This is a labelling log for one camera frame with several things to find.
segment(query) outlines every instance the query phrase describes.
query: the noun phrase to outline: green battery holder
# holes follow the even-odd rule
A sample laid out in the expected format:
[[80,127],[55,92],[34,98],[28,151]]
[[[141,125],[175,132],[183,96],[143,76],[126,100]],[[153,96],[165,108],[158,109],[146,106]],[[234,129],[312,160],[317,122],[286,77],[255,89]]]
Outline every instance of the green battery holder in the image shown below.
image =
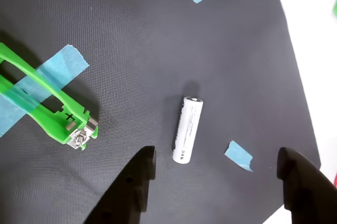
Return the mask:
[[26,61],[5,44],[0,43],[0,64],[3,61],[16,66],[63,103],[62,110],[54,113],[35,101],[24,90],[15,88],[9,80],[0,75],[0,94],[5,95],[16,106],[25,110],[50,137],[61,144],[68,144],[74,149],[81,148],[82,150],[91,138],[97,138],[98,122],[90,116],[89,111],[85,111],[83,106],[62,90],[54,88]]

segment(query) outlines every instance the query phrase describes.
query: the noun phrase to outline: battery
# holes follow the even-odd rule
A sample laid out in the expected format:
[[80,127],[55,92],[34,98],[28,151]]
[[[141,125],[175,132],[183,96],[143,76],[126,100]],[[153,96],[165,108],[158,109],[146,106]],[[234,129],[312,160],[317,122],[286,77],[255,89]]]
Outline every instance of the battery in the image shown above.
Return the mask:
[[187,164],[191,160],[203,104],[197,98],[184,98],[173,150],[173,160],[179,164]]

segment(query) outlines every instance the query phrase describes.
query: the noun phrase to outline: white background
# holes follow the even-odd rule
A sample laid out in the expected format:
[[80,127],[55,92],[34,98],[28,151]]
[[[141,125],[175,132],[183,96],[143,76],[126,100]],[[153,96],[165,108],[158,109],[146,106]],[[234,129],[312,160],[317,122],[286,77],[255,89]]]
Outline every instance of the white background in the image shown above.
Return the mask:
[[[281,0],[321,158],[321,171],[337,173],[337,0]],[[281,207],[264,224],[290,224]]]

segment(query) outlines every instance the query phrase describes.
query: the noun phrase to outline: green plastic holder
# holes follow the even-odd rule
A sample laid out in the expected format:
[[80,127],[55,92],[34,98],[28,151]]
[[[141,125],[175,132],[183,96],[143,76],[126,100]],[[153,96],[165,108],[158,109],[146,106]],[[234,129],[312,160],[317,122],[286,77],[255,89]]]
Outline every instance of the green plastic holder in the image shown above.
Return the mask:
[[337,16],[337,1],[336,1],[336,4],[335,4],[335,7],[333,8],[333,12],[334,12],[335,16]]
[[38,104],[38,102],[36,102],[36,106],[33,107],[33,110],[30,110],[29,108],[32,107],[32,97],[23,90],[13,88],[14,85],[0,75],[0,94],[5,95],[11,102],[26,110],[29,116],[31,116],[50,137],[61,144],[68,144],[75,149],[79,147],[85,149],[86,143],[90,138],[97,138],[98,122],[90,117],[89,111],[85,112],[83,106],[62,90],[54,88],[53,85],[39,75],[26,61],[21,59],[6,45],[0,43],[0,64],[3,61],[7,61],[16,66],[63,103],[63,110],[55,113],[51,112],[42,104]]

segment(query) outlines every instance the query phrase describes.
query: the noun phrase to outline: black fabric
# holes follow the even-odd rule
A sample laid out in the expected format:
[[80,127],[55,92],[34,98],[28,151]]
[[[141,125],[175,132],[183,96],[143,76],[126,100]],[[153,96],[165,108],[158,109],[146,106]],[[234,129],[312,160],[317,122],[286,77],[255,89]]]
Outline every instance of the black fabric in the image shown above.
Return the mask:
[[[0,30],[34,67],[75,46],[90,67],[64,90],[93,115],[99,107],[100,124],[84,151],[27,115],[0,139],[2,223],[83,222],[146,145],[157,177],[141,224],[261,224],[283,202],[280,147],[320,165],[280,0],[0,0]],[[204,108],[191,162],[179,165],[185,95]],[[254,172],[224,156],[231,140]]]

